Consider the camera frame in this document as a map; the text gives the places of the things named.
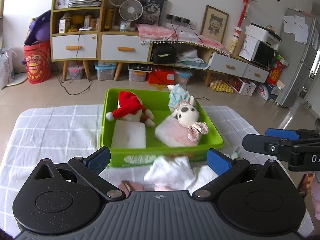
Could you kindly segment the red cardboard box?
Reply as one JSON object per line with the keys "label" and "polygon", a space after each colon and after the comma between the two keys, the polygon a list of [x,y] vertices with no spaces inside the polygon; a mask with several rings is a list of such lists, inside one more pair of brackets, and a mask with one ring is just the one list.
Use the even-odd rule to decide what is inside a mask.
{"label": "red cardboard box", "polygon": [[152,66],[147,81],[152,85],[174,85],[175,71],[170,67]]}

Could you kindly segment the purple plush toy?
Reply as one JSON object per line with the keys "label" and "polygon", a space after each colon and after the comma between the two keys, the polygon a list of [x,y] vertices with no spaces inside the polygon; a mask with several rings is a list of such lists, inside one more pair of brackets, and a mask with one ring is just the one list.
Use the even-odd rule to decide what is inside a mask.
{"label": "purple plush toy", "polygon": [[29,25],[29,34],[24,41],[26,46],[30,46],[36,42],[50,41],[50,13],[48,10],[39,17],[33,18]]}

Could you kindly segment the pink table runner cloth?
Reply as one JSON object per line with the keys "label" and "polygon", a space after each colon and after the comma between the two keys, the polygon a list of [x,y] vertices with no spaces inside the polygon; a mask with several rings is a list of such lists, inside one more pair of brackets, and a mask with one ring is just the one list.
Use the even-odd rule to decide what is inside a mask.
{"label": "pink table runner cloth", "polygon": [[137,24],[139,39],[142,43],[190,43],[205,47],[220,54],[230,56],[229,51],[220,42],[197,33],[161,27],[158,25]]}

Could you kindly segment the low wooden tv console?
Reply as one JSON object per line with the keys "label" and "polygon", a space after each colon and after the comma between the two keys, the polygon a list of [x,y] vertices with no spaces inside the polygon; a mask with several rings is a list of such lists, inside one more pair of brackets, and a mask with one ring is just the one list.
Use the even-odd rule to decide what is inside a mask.
{"label": "low wooden tv console", "polygon": [[214,73],[242,77],[252,81],[264,83],[268,77],[268,68],[253,64],[245,59],[234,55],[226,55],[221,51],[192,44],[192,43],[169,43],[179,53],[186,49],[195,49],[197,56],[208,65],[205,85],[208,87]]}

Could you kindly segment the black bag on shelf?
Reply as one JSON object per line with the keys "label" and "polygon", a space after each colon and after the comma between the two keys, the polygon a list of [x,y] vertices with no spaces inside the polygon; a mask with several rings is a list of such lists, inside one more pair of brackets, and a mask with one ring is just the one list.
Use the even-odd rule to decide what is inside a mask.
{"label": "black bag on shelf", "polygon": [[154,64],[172,64],[176,62],[176,49],[168,44],[154,44],[152,46],[151,61]]}

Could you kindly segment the wooden cabinet with drawers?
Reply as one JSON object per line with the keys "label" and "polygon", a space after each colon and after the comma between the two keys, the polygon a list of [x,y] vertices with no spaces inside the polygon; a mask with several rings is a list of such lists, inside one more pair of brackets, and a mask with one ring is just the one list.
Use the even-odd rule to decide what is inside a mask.
{"label": "wooden cabinet with drawers", "polygon": [[63,81],[73,63],[84,67],[87,79],[90,62],[115,63],[115,80],[124,63],[149,63],[152,46],[140,41],[133,23],[127,32],[113,25],[122,21],[119,8],[108,0],[52,0],[51,61],[63,63]]}

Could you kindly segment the red santa hat plush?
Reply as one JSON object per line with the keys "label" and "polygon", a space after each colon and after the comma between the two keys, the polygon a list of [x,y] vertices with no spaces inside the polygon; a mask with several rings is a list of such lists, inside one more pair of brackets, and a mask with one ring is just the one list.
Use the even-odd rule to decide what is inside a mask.
{"label": "red santa hat plush", "polygon": [[133,92],[120,91],[118,94],[117,109],[105,114],[107,121],[124,120],[142,122],[148,127],[155,126],[152,111],[144,107],[142,100]]}

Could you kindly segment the white desk fan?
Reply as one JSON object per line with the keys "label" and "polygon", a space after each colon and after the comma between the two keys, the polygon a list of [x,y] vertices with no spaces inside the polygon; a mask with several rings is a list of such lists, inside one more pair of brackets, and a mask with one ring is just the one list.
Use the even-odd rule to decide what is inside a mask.
{"label": "white desk fan", "polygon": [[130,29],[131,22],[141,18],[143,6],[138,0],[126,0],[121,4],[119,14],[122,18],[122,21],[120,22],[120,31],[127,32]]}

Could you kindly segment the pink fluffy towel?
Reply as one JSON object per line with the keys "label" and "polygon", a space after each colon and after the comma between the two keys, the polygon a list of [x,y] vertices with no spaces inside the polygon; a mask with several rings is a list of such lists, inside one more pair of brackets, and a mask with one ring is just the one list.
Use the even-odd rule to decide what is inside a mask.
{"label": "pink fluffy towel", "polygon": [[122,180],[117,187],[124,191],[127,197],[132,191],[167,191],[169,189],[167,187],[144,187],[142,184],[128,180]]}

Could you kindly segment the pink white sponge block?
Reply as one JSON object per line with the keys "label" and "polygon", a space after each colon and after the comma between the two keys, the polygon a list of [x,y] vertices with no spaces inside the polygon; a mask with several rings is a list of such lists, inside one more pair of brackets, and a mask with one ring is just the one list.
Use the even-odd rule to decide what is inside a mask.
{"label": "pink white sponge block", "polygon": [[197,146],[198,141],[188,138],[188,129],[181,126],[176,118],[167,116],[155,129],[155,139],[169,147],[191,147]]}

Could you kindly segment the yellow egg tray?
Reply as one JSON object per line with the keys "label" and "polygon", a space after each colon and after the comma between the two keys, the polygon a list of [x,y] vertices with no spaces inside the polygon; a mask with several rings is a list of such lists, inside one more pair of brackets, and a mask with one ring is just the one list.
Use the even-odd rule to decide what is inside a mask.
{"label": "yellow egg tray", "polygon": [[209,87],[215,92],[233,93],[233,88],[223,80],[213,80]]}

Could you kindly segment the white cloth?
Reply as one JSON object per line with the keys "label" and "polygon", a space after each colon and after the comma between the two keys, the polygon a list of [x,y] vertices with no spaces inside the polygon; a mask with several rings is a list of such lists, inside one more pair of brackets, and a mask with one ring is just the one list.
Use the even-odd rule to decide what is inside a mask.
{"label": "white cloth", "polygon": [[187,190],[192,194],[217,177],[208,165],[191,165],[188,157],[169,158],[161,155],[154,160],[144,181],[155,191]]}

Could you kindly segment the white paper shopping bag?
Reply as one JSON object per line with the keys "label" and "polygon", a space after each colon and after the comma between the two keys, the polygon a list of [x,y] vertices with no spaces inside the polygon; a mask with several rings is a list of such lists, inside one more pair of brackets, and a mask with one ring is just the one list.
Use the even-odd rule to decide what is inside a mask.
{"label": "white paper shopping bag", "polygon": [[1,49],[0,54],[0,89],[11,83],[14,79],[14,67],[12,62],[12,48],[5,47]]}

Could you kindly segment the green plastic storage bin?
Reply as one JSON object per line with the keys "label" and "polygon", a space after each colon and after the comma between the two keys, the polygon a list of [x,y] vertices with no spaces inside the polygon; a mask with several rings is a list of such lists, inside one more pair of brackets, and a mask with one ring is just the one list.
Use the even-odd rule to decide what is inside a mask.
{"label": "green plastic storage bin", "polygon": [[159,157],[203,161],[223,138],[190,94],[174,102],[170,92],[112,88],[106,91],[99,138],[110,166],[149,165]]}

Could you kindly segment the white rabbit plush toy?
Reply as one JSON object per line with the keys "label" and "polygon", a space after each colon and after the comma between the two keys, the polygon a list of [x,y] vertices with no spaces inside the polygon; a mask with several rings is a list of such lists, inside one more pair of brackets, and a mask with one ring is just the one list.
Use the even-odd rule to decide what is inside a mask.
{"label": "white rabbit plush toy", "polygon": [[198,142],[202,135],[209,132],[205,122],[200,122],[200,114],[196,109],[195,98],[181,85],[167,85],[169,92],[168,107],[171,116],[187,129],[187,137],[191,142]]}

